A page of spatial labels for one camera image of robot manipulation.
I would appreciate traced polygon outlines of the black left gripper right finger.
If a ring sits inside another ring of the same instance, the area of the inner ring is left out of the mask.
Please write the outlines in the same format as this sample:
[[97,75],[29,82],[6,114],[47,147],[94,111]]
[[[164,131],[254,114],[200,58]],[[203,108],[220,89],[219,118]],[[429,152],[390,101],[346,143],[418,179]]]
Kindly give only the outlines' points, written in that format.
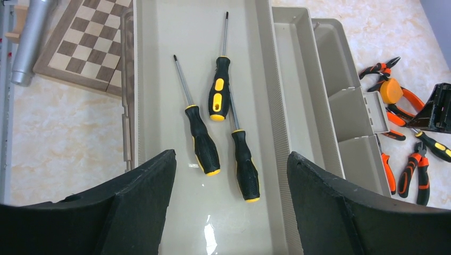
[[305,254],[450,254],[450,211],[379,195],[293,151],[287,178]]

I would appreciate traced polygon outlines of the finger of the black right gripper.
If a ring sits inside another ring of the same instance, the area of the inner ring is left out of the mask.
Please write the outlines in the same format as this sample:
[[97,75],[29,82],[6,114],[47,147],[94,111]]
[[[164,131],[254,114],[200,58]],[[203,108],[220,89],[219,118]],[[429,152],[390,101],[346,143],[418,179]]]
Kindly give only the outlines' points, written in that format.
[[406,127],[450,134],[450,84],[436,84],[425,106]]

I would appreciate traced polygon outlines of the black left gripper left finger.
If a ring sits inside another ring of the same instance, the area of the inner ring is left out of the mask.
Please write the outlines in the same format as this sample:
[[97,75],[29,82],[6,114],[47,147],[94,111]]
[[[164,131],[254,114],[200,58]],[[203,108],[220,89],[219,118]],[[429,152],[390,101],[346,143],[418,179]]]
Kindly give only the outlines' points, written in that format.
[[59,202],[1,205],[1,254],[158,254],[176,168],[169,149]]

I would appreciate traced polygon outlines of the orange tape measure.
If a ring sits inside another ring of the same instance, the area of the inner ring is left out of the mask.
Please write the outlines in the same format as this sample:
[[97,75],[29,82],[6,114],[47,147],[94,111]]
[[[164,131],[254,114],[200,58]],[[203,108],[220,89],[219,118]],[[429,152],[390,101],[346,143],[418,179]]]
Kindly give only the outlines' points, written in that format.
[[404,95],[401,86],[395,78],[384,81],[380,86],[379,92],[385,104],[395,104]]

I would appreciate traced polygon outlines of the black yellow small screwdriver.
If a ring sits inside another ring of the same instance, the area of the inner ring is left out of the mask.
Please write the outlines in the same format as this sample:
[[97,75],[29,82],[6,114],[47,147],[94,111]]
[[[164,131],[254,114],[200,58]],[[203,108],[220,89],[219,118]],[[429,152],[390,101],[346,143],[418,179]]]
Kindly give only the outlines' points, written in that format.
[[222,55],[216,59],[214,80],[208,94],[208,113],[213,121],[224,121],[230,107],[230,59],[227,53],[229,12],[225,14]]

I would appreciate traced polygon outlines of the translucent beige tool box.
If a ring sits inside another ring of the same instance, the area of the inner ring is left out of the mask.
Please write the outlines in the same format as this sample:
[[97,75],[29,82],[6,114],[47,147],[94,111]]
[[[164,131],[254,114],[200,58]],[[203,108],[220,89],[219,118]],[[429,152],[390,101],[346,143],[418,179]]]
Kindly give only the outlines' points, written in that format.
[[[305,7],[270,1],[134,1],[132,162],[176,152],[177,169],[158,254],[301,254],[287,181],[296,151],[328,172],[389,196],[369,117],[344,135],[330,108],[325,60]],[[236,178],[232,118],[208,116],[207,97],[229,12],[230,83],[257,167],[261,198],[246,202]],[[219,154],[220,173],[198,165],[173,56]]]

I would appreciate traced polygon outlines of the black yellow large screwdriver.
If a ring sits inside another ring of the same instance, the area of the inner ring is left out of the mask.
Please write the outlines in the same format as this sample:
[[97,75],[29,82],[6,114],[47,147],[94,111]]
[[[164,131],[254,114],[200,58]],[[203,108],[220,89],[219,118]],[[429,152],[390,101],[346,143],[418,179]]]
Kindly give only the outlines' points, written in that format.
[[450,163],[450,149],[437,140],[429,137],[425,132],[411,128],[415,137],[422,141],[438,158]]

